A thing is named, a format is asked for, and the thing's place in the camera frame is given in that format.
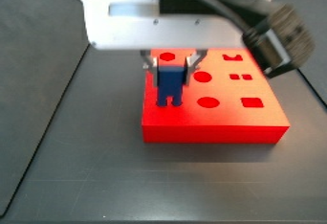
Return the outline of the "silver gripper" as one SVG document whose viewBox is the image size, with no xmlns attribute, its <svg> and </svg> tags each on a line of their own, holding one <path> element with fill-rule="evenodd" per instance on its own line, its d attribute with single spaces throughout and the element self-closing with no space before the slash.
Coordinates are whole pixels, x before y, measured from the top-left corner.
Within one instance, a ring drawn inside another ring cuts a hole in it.
<svg viewBox="0 0 327 224">
<path fill-rule="evenodd" d="M 216 15 L 161 14 L 160 0 L 80 0 L 88 41 L 98 50 L 141 50 L 143 69 L 157 86 L 149 49 L 196 49 L 185 58 L 185 84 L 211 48 L 243 45 L 236 27 Z"/>
</svg>

